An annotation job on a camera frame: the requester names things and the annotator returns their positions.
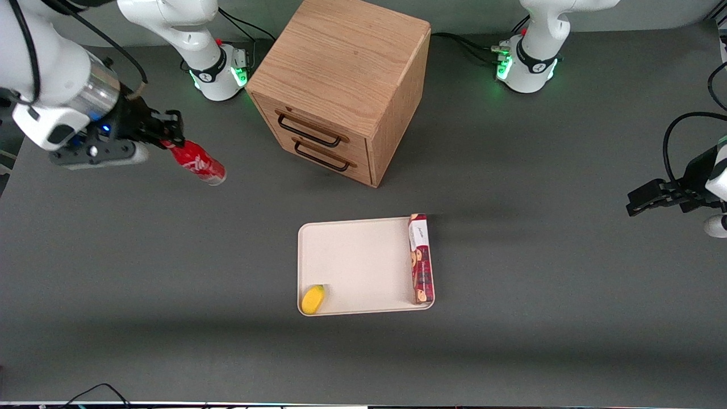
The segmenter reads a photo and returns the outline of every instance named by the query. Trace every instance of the cable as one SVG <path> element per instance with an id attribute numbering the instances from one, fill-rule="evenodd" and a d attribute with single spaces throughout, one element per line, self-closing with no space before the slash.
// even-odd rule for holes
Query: cable
<path id="1" fill-rule="evenodd" d="M 139 84 L 139 87 L 136 89 L 136 91 L 127 95 L 126 98 L 127 98 L 127 100 L 134 100 L 136 98 L 139 98 L 139 96 L 141 96 L 141 92 L 144 90 L 144 87 L 146 87 L 146 84 L 149 83 L 149 80 L 146 77 L 146 71 L 144 71 L 144 68 L 139 64 L 139 62 L 136 61 L 136 59 L 133 58 L 132 55 L 129 54 L 122 46 L 118 45 L 116 43 L 116 41 L 112 40 L 103 31 L 96 28 L 95 25 L 89 23 L 86 19 L 81 17 L 77 12 L 74 12 L 72 9 L 69 9 L 68 7 L 66 7 L 65 4 L 61 3 L 58 0 L 45 0 L 45 1 L 50 1 L 51 3 L 57 5 L 58 7 L 60 7 L 64 11 L 66 11 L 69 15 L 71 15 L 71 17 L 78 20 L 81 24 L 85 25 L 89 30 L 93 31 L 94 33 L 96 33 L 96 35 L 98 35 L 99 37 L 104 39 L 104 41 L 111 44 L 111 46 L 113 48 L 115 48 L 117 51 L 119 51 L 127 60 L 129 60 L 129 62 L 131 64 L 134 65 L 134 67 L 136 67 L 137 71 L 139 71 L 139 75 L 141 76 L 141 84 Z"/>
<path id="2" fill-rule="evenodd" d="M 715 6 L 715 7 L 714 7 L 714 8 L 712 9 L 712 11 L 711 11 L 711 12 L 707 13 L 707 16 L 706 16 L 706 17 L 705 17 L 704 19 L 705 19 L 705 20 L 707 20 L 707 19 L 710 19 L 710 18 L 715 18 L 715 17 L 717 17 L 717 16 L 718 16 L 718 15 L 719 15 L 719 14 L 720 14 L 720 13 L 722 12 L 722 10 L 724 10 L 724 9 L 725 9 L 725 7 L 727 7 L 727 3 L 725 3 L 724 1 L 720 1 L 720 2 L 719 2 L 719 3 L 717 3 L 717 5 L 716 5 L 716 6 Z"/>
<path id="3" fill-rule="evenodd" d="M 229 22 L 230 22 L 230 23 L 232 23 L 232 24 L 233 24 L 233 25 L 234 25 L 235 27 L 237 27 L 237 29 L 238 29 L 238 30 L 242 31 L 242 32 L 243 32 L 243 33 L 244 33 L 244 34 L 245 34 L 245 35 L 247 36 L 247 38 L 249 38 L 249 39 L 250 39 L 250 41 L 252 41 L 253 43 L 255 43 L 255 41 L 256 41 L 256 40 L 255 40 L 254 38 L 252 38 L 252 36 L 251 36 L 251 35 L 249 35 L 249 34 L 247 33 L 247 31 L 243 30 L 243 29 L 242 29 L 242 27 L 240 27 L 239 25 L 237 25 L 237 23 L 235 23 L 235 22 L 234 22 L 234 21 L 233 21 L 233 20 L 232 20 L 231 18 L 229 18 L 229 17 L 228 17 L 228 16 L 227 16 L 227 15 L 226 15 L 225 13 L 220 13 L 220 14 L 221 14 L 221 15 L 222 15 L 222 16 L 223 16 L 224 18 L 226 18 L 226 19 L 227 19 L 227 21 L 229 21 Z"/>
<path id="4" fill-rule="evenodd" d="M 725 67 L 727 67 L 727 63 L 722 63 L 722 64 L 720 64 L 720 66 L 717 67 L 717 69 L 712 71 L 712 73 L 710 74 L 710 77 L 707 78 L 707 90 L 710 92 L 712 99 L 717 103 L 717 105 L 719 105 L 722 109 L 727 111 L 727 106 L 725 106 L 725 104 L 723 104 L 722 101 L 720 101 L 720 98 L 715 93 L 715 89 L 712 85 L 712 82 L 715 80 L 715 77 L 717 76 L 717 74 L 719 74 L 720 71 L 722 71 Z"/>
<path id="5" fill-rule="evenodd" d="M 467 53 L 472 55 L 474 58 L 477 58 L 478 60 L 482 61 L 483 63 L 490 64 L 493 62 L 493 60 L 487 60 L 486 58 L 482 58 L 480 55 L 478 55 L 476 52 L 474 52 L 474 50 L 472 50 L 470 47 L 472 47 L 474 49 L 478 49 L 480 51 L 489 51 L 489 48 L 482 47 L 481 45 L 479 45 L 473 41 L 470 41 L 470 40 L 466 39 L 465 37 L 458 36 L 458 35 L 452 34 L 452 33 L 434 33 L 434 34 L 432 34 L 432 36 L 444 37 L 447 39 L 455 40 L 460 46 L 462 46 L 462 48 Z"/>
<path id="6" fill-rule="evenodd" d="M 41 94 L 41 70 L 38 64 L 38 53 L 36 52 L 36 45 L 33 42 L 33 36 L 31 30 L 28 28 L 28 22 L 25 21 L 25 15 L 17 3 L 17 0 L 9 0 L 10 6 L 12 7 L 13 13 L 15 13 L 15 19 L 17 24 L 20 26 L 20 30 L 23 32 L 23 39 L 25 39 L 25 46 L 28 48 L 28 59 L 31 62 L 31 71 L 33 72 L 33 99 L 30 102 L 21 100 L 20 98 L 13 95 L 11 98 L 15 102 L 22 105 L 33 105 L 38 102 L 38 98 Z"/>
<path id="7" fill-rule="evenodd" d="M 523 18 L 522 20 L 520 20 L 520 22 L 519 22 L 519 23 L 515 24 L 515 27 L 513 27 L 513 29 L 512 29 L 511 31 L 512 31 L 513 33 L 517 33 L 517 32 L 518 32 L 518 30 L 520 30 L 520 28 L 522 28 L 522 27 L 523 27 L 523 24 L 525 24 L 525 23 L 527 23 L 527 22 L 528 22 L 528 20 L 530 20 L 530 14 L 528 14 L 528 15 L 527 15 L 527 16 L 525 16 L 525 17 L 524 17 L 524 18 Z"/>
<path id="8" fill-rule="evenodd" d="M 68 402 L 65 403 L 65 405 L 61 406 L 61 409 L 67 408 L 76 399 L 84 396 L 85 394 L 93 391 L 96 388 L 100 388 L 101 386 L 106 386 L 107 388 L 111 389 L 113 391 L 113 393 L 115 393 L 116 396 L 119 397 L 119 399 L 124 404 L 124 406 L 126 406 L 126 409 L 131 409 L 131 406 L 132 406 L 131 402 L 129 402 L 128 400 L 126 400 L 126 398 L 121 393 L 119 393 L 119 391 L 117 391 L 113 386 L 111 386 L 110 384 L 107 384 L 106 382 L 103 383 L 103 384 L 98 384 L 98 385 L 92 387 L 91 389 L 88 389 L 86 391 L 83 391 L 80 394 L 77 394 L 76 396 L 72 397 L 71 400 L 69 400 Z"/>
<path id="9" fill-rule="evenodd" d="M 70 1 L 67 0 L 61 0 L 63 2 L 63 5 L 68 7 L 69 9 L 73 10 L 74 12 L 80 13 L 84 12 L 89 9 L 89 7 L 79 7 L 77 4 L 73 4 Z M 65 11 L 65 9 L 59 8 L 56 4 L 46 4 L 48 7 L 53 9 L 56 13 L 60 13 L 62 15 L 68 15 L 68 12 Z"/>
<path id="10" fill-rule="evenodd" d="M 463 43 L 469 45 L 472 48 L 482 49 L 484 51 L 489 51 L 490 50 L 487 47 L 482 47 L 481 45 L 475 43 L 474 41 L 470 41 L 470 40 L 466 39 L 465 37 L 458 36 L 456 34 L 452 34 L 452 33 L 434 33 L 432 35 L 433 36 L 437 36 L 437 37 L 446 37 L 448 39 L 453 39 L 453 40 L 455 40 L 457 42 L 463 42 Z"/>
<path id="11" fill-rule="evenodd" d="M 252 63 L 250 64 L 250 69 L 252 70 L 255 68 L 255 65 L 257 64 L 257 42 L 252 43 Z"/>
<path id="12" fill-rule="evenodd" d="M 691 118 L 692 116 L 706 116 L 708 118 L 714 118 L 714 119 L 720 119 L 722 121 L 727 121 L 727 115 L 715 114 L 714 112 L 702 112 L 702 111 L 689 112 L 687 114 L 679 116 L 677 119 L 672 121 L 672 123 L 667 128 L 666 133 L 664 134 L 664 144 L 662 146 L 662 153 L 664 155 L 664 168 L 666 169 L 667 175 L 669 176 L 669 182 L 672 183 L 672 185 L 674 186 L 674 189 L 676 189 L 676 191 L 679 192 L 683 197 L 687 198 L 690 202 L 692 202 L 698 206 L 713 207 L 712 205 L 709 205 L 706 202 L 700 202 L 694 196 L 686 193 L 686 190 L 684 190 L 684 188 L 679 184 L 679 182 L 677 182 L 676 178 L 674 177 L 674 172 L 672 172 L 672 165 L 669 160 L 669 138 L 671 137 L 674 127 L 676 127 L 679 122 L 683 121 L 684 119 Z"/>
<path id="13" fill-rule="evenodd" d="M 278 41 L 278 39 L 273 34 L 270 34 L 266 30 L 263 30 L 262 28 L 256 26 L 255 24 L 248 23 L 245 20 L 241 20 L 241 19 L 233 16 L 232 14 L 230 14 L 230 13 L 226 12 L 225 10 L 223 10 L 222 7 L 218 7 L 218 10 L 220 11 L 220 14 L 221 15 L 227 16 L 227 17 L 229 17 L 229 18 L 231 18 L 231 19 L 233 19 L 235 21 L 238 21 L 239 23 L 243 23 L 244 25 L 248 25 L 250 27 L 253 27 L 254 29 L 256 29 L 258 31 L 262 31 L 263 33 L 267 34 L 268 37 L 270 37 L 271 39 L 273 39 L 273 41 Z"/>

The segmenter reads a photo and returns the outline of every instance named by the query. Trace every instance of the gray tabletop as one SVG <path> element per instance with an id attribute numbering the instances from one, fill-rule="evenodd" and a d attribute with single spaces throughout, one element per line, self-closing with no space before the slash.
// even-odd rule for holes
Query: gray tabletop
<path id="1" fill-rule="evenodd" d="M 159 150 L 71 172 L 25 143 L 0 200 L 1 397 L 107 381 L 130 400 L 727 406 L 727 242 L 709 210 L 624 208 L 664 176 L 669 122 L 717 109 L 713 23 L 576 33 L 535 95 L 448 41 L 379 189 L 284 152 L 246 95 L 204 100 L 173 49 L 131 49 L 149 105 L 180 109 L 228 179 Z M 679 128 L 678 173 L 723 130 Z M 298 312 L 302 224 L 412 212 L 432 215 L 433 308 Z"/>

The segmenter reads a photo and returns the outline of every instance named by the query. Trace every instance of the toy fruit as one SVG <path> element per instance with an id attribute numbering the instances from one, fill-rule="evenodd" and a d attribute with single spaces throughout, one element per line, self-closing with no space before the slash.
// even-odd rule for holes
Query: toy fruit
<path id="1" fill-rule="evenodd" d="M 313 315 L 318 311 L 318 308 L 323 303 L 323 299 L 326 297 L 326 289 L 323 285 L 314 285 L 308 289 L 303 296 L 303 301 L 300 302 L 300 310 L 303 314 Z"/>

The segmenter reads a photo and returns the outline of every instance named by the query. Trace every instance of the wooden cabinet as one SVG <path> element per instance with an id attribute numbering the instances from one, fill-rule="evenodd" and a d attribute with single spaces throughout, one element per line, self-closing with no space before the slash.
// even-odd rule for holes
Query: wooden cabinet
<path id="1" fill-rule="evenodd" d="M 304 0 L 247 92 L 286 151 L 381 183 L 422 99 L 429 23 L 360 0 Z"/>

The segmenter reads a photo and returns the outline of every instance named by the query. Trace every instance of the drawer handle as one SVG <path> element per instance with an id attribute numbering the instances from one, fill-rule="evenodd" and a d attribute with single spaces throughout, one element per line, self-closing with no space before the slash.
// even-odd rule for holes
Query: drawer handle
<path id="1" fill-rule="evenodd" d="M 322 140 L 320 138 L 316 138 L 315 136 L 313 136 L 311 134 L 308 134 L 308 133 L 305 133 L 302 130 L 297 130 L 297 129 L 289 126 L 289 125 L 285 125 L 283 123 L 283 119 L 285 119 L 285 114 L 280 114 L 280 116 L 278 117 L 278 125 L 280 125 L 280 127 L 283 128 L 286 131 L 293 132 L 295 135 L 302 136 L 305 139 L 310 139 L 310 140 L 312 140 L 315 143 L 320 143 L 321 145 L 327 146 L 329 148 L 335 148 L 336 146 L 338 146 L 339 143 L 341 143 L 341 137 L 340 136 L 337 136 L 336 137 L 336 140 L 334 142 L 326 142 L 325 140 Z"/>
<path id="2" fill-rule="evenodd" d="M 341 167 L 338 167 L 338 166 L 336 166 L 334 164 L 329 164 L 328 162 L 326 162 L 326 161 L 324 161 L 322 159 L 316 158 L 315 156 L 313 156 L 311 154 L 306 154 L 304 151 L 301 151 L 300 149 L 298 149 L 299 147 L 300 147 L 300 142 L 296 142 L 295 143 L 295 151 L 300 156 L 303 156 L 304 158 L 308 158 L 308 159 L 314 161 L 315 163 L 322 164 L 325 167 L 329 167 L 329 168 L 331 168 L 333 170 L 337 170 L 338 172 L 345 172 L 346 169 L 348 169 L 348 166 L 351 164 L 349 162 L 346 162 L 345 165 L 343 165 Z"/>

